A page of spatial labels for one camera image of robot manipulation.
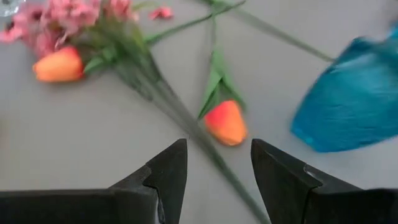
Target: tulip bud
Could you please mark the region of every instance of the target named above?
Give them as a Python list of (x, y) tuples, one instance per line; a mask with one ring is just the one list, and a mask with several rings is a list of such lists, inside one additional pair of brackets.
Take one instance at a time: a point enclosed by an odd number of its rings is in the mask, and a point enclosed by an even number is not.
[(70, 82), (83, 78), (83, 62), (74, 47), (64, 47), (33, 66), (36, 79), (42, 82)]
[(240, 107), (234, 100), (224, 101), (207, 113), (205, 126), (217, 140), (228, 146), (242, 143), (248, 132)]

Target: pink flower cluster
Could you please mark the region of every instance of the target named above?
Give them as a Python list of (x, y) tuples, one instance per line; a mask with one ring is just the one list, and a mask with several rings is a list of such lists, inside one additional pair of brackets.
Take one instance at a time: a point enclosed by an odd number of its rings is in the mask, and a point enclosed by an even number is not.
[[(67, 37), (95, 24), (101, 0), (49, 0), (48, 6), (25, 4), (12, 18), (0, 41), (24, 41), (42, 58), (58, 50)], [(130, 0), (109, 0), (104, 12), (118, 19), (137, 19)]]

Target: flower bouquet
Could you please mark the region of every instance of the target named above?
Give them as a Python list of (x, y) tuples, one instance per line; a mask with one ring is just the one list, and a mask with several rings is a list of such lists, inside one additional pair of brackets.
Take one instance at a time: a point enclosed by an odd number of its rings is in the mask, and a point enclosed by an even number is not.
[[(214, 9), (208, 16), (144, 37), (137, 25), (138, 10), (154, 5), (151, 2), (132, 5), (129, 0), (49, 0), (45, 5), (26, 4), (0, 34), (0, 40), (21, 40), (31, 48), (40, 59), (33, 66), (33, 71), (42, 82), (77, 81), (96, 75), (102, 69), (111, 68), (113, 75), (117, 75), (143, 99), (155, 104), (185, 130), (226, 177), (259, 221), (268, 223), (264, 212), (227, 166), (210, 137), (199, 127), (197, 119), (188, 112), (173, 91), (149, 48), (167, 35), (214, 18), (215, 15), (240, 4), (242, 2)], [(171, 16), (172, 12), (166, 7), (160, 7), (151, 14), (152, 18)], [(216, 54), (213, 53), (213, 56), (214, 60), (220, 61)], [(214, 69), (222, 74), (220, 67)], [(214, 130), (214, 135), (222, 136), (224, 129), (223, 124), (220, 127), (220, 123), (241, 119), (239, 106), (234, 100), (225, 101), (211, 110), (213, 106), (206, 106), (206, 113), (202, 111), (201, 116), (209, 113), (211, 116), (205, 118), (206, 125), (210, 131)], [(227, 118), (220, 121), (220, 116), (225, 117), (226, 114), (229, 114)], [(240, 130), (238, 139), (246, 134), (243, 121), (232, 128)]]

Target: gray surface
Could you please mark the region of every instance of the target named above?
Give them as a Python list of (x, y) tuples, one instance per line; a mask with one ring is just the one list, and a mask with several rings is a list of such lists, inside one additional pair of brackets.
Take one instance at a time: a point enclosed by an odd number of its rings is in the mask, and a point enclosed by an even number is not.
[[(356, 36), (383, 34), (398, 16), (397, 4), (249, 0), (244, 8), (335, 56)], [(208, 12), (194, 0), (169, 0), (168, 5), (175, 19), (144, 22), (146, 31)], [(289, 133), (297, 105), (325, 62), (245, 26), (231, 14), (219, 22), (231, 73), (248, 103), (249, 139), (262, 138), (359, 187), (398, 187), (398, 139), (319, 154)], [(164, 75), (193, 114), (206, 80), (209, 28), (209, 23), (200, 24), (153, 48)], [(84, 84), (47, 85), (35, 80), (30, 70), (34, 58), (23, 45), (0, 45), (0, 56), (0, 189), (108, 187), (187, 137), (111, 75)], [(181, 223), (257, 223), (198, 148), (192, 142), (188, 146)], [(250, 140), (219, 149), (263, 206), (252, 173)]]

